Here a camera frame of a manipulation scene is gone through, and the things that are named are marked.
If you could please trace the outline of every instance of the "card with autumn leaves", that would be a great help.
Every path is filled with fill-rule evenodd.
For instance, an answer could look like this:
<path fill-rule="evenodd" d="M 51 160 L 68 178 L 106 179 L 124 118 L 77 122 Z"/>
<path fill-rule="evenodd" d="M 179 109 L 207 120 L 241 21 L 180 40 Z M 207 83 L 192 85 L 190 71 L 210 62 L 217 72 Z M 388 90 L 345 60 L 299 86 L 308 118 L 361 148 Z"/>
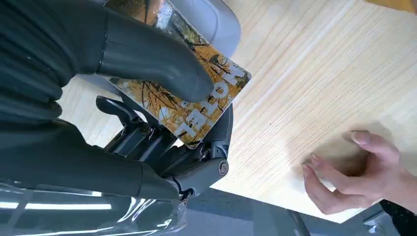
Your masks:
<path fill-rule="evenodd" d="M 169 0 L 109 0 L 105 6 L 184 43 L 213 79 L 214 90 L 199 103 L 185 102 L 151 81 L 110 79 L 185 145 L 195 148 L 246 86 L 251 75 L 207 43 Z"/>

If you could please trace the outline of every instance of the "bolt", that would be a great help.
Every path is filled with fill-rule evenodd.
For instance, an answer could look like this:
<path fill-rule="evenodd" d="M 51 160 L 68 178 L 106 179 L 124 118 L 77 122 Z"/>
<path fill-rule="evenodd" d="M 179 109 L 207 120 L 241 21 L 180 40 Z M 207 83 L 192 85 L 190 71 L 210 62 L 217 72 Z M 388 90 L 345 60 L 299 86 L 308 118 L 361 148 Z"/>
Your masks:
<path fill-rule="evenodd" d="M 219 174 L 225 176 L 229 172 L 229 163 L 227 161 L 221 161 L 219 163 Z"/>

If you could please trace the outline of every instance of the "gray floor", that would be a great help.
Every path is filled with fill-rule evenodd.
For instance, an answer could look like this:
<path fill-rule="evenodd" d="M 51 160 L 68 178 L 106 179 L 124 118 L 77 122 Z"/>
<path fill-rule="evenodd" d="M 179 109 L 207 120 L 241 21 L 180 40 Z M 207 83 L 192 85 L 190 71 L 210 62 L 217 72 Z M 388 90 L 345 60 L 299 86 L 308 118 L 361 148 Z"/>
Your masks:
<path fill-rule="evenodd" d="M 398 236 L 389 218 L 374 233 L 369 233 L 371 227 L 363 224 L 364 220 L 381 210 L 380 205 L 374 205 L 345 223 L 336 224 L 304 214 L 295 213 L 294 217 L 291 211 L 277 206 L 209 189 L 189 201 L 187 226 L 173 235 Z"/>

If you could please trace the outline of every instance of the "wood grain surface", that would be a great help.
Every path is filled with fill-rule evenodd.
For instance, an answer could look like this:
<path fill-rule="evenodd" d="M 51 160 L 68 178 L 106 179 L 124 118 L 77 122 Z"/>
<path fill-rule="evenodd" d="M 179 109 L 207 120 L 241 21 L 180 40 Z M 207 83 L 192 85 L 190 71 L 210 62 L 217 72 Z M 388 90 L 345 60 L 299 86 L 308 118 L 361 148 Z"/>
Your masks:
<path fill-rule="evenodd" d="M 361 0 L 225 2 L 242 28 L 232 60 L 253 79 L 234 101 L 230 172 L 213 188 L 343 222 L 361 209 L 321 214 L 300 163 L 316 152 L 359 171 L 362 158 L 344 138 L 352 129 L 392 140 L 417 174 L 417 16 Z M 103 93 L 75 78 L 60 100 L 90 144 L 120 129 L 95 108 Z"/>

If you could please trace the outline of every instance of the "plastic cover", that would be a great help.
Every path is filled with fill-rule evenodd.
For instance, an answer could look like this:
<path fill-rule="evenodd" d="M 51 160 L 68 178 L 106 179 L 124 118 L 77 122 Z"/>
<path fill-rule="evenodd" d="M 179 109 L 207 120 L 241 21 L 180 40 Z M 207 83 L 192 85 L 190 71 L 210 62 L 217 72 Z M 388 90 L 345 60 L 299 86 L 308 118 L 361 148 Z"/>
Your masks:
<path fill-rule="evenodd" d="M 0 183 L 2 236 L 158 236 L 186 225 L 186 205 L 99 192 Z"/>

